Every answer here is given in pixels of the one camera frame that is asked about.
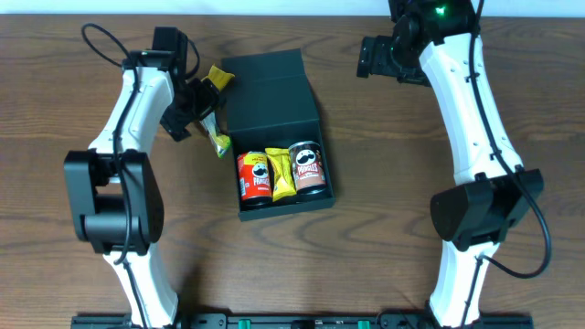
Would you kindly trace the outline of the long yellow snack packet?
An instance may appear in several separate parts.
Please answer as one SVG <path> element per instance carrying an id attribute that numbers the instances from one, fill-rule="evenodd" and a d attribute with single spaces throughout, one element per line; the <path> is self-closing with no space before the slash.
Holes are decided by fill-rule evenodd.
<path id="1" fill-rule="evenodd" d="M 265 153 L 271 162 L 273 178 L 272 201 L 277 202 L 288 196 L 296 195 L 289 151 L 282 148 L 266 148 Z"/>

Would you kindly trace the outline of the black gift box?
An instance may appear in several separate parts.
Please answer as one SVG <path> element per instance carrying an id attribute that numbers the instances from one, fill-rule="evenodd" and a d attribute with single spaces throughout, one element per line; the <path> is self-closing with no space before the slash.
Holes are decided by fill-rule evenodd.
<path id="1" fill-rule="evenodd" d="M 317 158 L 324 169 L 325 186 L 315 192 L 261 206 L 239 199 L 239 219 L 245 222 L 332 207 L 335 193 L 320 110 L 305 75 L 301 51 L 224 58 L 221 67 L 235 75 L 226 88 L 227 126 L 234 156 L 315 142 L 320 152 Z"/>

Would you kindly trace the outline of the green yellow snack packet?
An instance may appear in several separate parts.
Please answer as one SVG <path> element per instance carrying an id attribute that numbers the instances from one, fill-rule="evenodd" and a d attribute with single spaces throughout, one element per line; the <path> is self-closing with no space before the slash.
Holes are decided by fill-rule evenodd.
<path id="1" fill-rule="evenodd" d="M 216 114 L 211 112 L 200 121 L 200 124 L 207 132 L 207 136 L 211 141 L 218 158 L 223 158 L 231 146 L 231 140 L 220 130 Z"/>

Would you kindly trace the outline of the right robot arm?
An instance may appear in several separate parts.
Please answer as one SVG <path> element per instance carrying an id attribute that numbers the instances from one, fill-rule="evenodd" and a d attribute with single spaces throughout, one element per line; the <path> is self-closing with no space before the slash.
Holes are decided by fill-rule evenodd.
<path id="1" fill-rule="evenodd" d="M 431 198 L 441 238 L 435 288 L 418 328 L 530 328 L 528 315 L 482 314 L 485 275 L 527 212 L 542 212 L 539 170 L 524 167 L 497 110 L 484 67 L 482 2 L 389 0 L 393 33 L 365 37 L 356 74 L 429 87 L 452 150 L 454 187 Z"/>

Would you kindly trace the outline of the dark Pringles can red lid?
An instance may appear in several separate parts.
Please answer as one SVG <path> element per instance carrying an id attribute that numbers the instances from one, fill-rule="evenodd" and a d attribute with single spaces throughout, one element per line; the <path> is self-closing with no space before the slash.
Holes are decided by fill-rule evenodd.
<path id="1" fill-rule="evenodd" d="M 292 177 L 300 195 L 319 193 L 326 187 L 321 147 L 317 142 L 294 143 L 288 148 Z"/>

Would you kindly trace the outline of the small yellow snack packet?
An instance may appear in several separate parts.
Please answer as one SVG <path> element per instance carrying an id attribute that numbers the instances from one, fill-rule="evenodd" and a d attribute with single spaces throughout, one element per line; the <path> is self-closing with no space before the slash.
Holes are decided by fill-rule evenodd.
<path id="1" fill-rule="evenodd" d="M 234 74 L 212 65 L 203 81 L 211 82 L 218 91 L 223 91 L 234 78 Z"/>

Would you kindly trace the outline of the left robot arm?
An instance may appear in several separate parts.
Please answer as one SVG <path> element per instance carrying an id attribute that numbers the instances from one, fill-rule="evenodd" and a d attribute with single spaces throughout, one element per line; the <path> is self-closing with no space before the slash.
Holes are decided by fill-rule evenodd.
<path id="1" fill-rule="evenodd" d="M 158 126 L 181 140 L 187 131 L 172 127 L 180 115 L 213 121 L 235 77 L 213 66 L 202 80 L 187 80 L 182 64 L 175 51 L 132 52 L 120 65 L 122 90 L 103 130 L 64 160 L 76 235 L 116 272 L 132 309 L 127 328 L 168 328 L 178 311 L 158 248 L 165 211 L 150 162 Z"/>

